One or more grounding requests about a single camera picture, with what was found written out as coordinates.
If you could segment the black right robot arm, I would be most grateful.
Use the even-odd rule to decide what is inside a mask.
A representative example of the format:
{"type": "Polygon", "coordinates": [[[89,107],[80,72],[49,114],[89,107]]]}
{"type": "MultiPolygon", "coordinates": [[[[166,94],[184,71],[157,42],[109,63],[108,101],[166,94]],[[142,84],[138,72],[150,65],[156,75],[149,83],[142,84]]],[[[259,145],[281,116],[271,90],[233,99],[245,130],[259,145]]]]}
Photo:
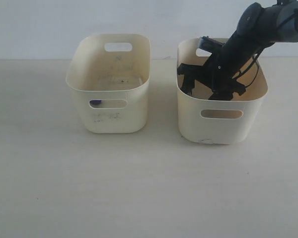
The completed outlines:
{"type": "Polygon", "coordinates": [[[275,43],[298,43],[298,0],[278,0],[270,7],[251,4],[224,43],[201,37],[197,47],[210,56],[202,65],[181,63],[177,67],[177,74],[183,76],[180,90],[191,95],[199,82],[211,89],[209,100],[230,101],[235,93],[243,95],[247,86],[239,78],[275,43]]]}

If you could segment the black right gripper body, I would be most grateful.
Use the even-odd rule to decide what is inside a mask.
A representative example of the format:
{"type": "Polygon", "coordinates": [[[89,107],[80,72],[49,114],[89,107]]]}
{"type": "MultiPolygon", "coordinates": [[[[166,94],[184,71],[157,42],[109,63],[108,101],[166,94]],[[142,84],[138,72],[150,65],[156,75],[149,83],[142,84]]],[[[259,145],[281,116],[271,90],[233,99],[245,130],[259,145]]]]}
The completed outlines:
{"type": "Polygon", "coordinates": [[[233,93],[243,94],[245,86],[238,83],[233,76],[241,69],[246,60],[235,58],[234,50],[239,50],[243,38],[233,34],[216,53],[211,53],[203,65],[181,63],[177,68],[178,75],[193,74],[198,81],[214,91],[223,92],[223,100],[231,100],[233,93]]]}

